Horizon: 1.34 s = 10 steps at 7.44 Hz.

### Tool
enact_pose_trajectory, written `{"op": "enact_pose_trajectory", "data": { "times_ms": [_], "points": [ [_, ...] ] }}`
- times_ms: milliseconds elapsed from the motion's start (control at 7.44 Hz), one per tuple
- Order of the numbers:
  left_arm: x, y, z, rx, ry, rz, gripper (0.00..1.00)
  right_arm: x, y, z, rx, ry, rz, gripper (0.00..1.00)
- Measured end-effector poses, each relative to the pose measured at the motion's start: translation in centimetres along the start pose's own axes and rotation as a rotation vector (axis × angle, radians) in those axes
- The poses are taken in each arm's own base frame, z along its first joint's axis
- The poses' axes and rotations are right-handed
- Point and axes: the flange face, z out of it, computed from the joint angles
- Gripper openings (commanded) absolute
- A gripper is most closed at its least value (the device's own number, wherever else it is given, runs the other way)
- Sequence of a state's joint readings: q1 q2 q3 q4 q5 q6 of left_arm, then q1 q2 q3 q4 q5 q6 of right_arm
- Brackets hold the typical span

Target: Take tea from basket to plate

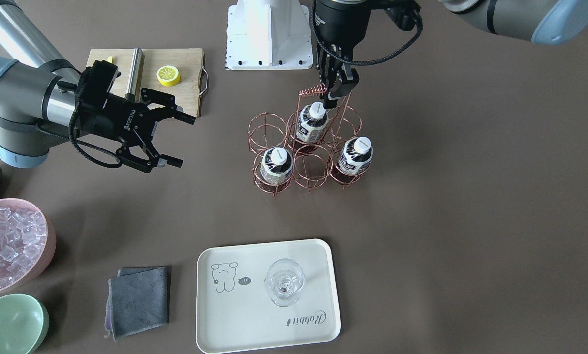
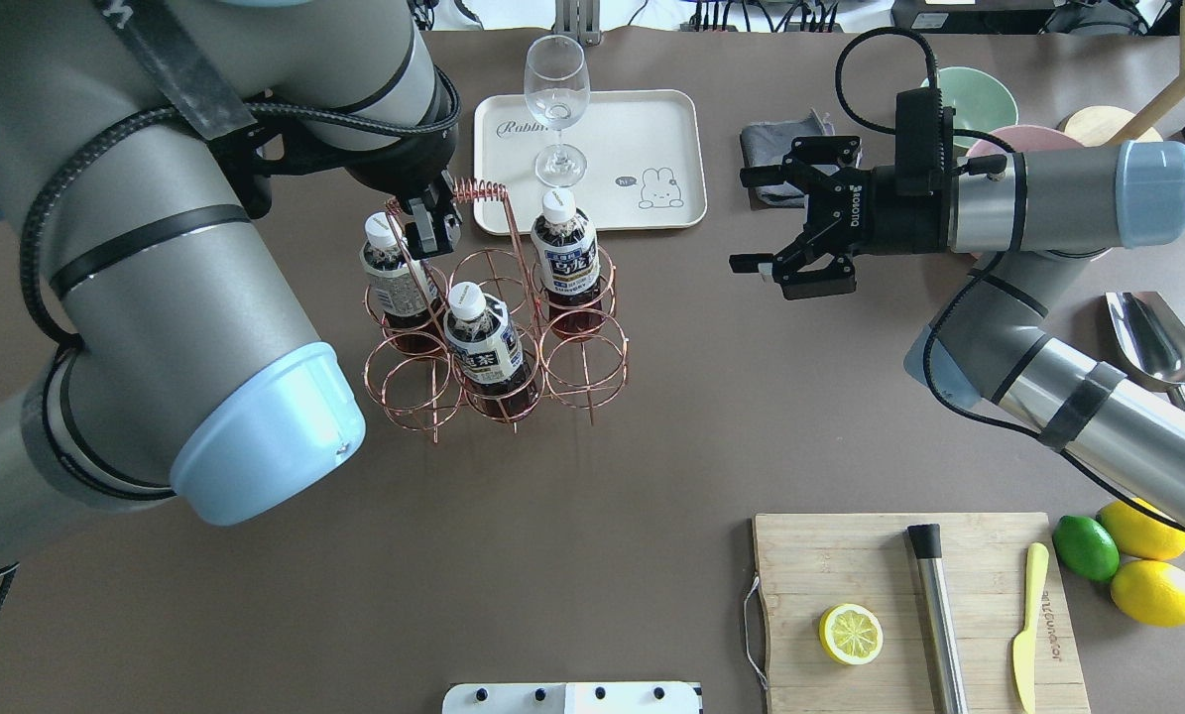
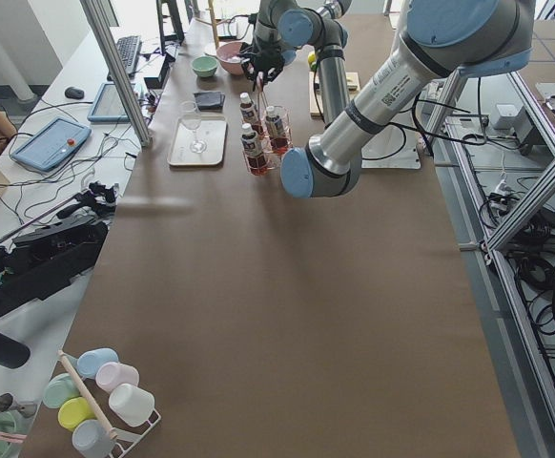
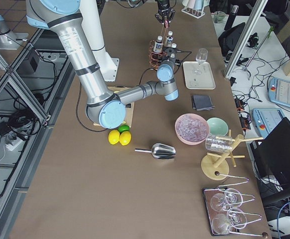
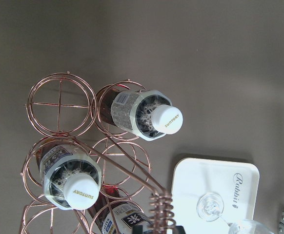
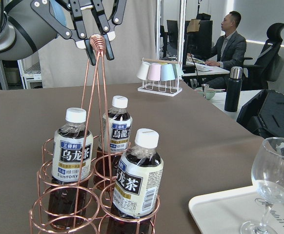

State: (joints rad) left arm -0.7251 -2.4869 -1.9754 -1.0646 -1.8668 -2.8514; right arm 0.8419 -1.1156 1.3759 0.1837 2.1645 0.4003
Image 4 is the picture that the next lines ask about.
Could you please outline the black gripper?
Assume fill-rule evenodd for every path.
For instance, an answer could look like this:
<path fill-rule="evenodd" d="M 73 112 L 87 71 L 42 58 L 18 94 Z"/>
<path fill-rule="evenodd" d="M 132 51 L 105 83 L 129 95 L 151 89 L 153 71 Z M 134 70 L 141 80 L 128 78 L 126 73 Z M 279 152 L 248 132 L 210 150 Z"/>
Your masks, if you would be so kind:
<path fill-rule="evenodd" d="M 174 13 L 172 13 L 172 8 L 167 7 L 167 6 L 159 6 L 158 7 L 158 12 L 155 14 L 156 19 L 158 20 L 159 23 L 163 24 L 163 19 L 169 19 L 169 23 L 174 18 Z"/>

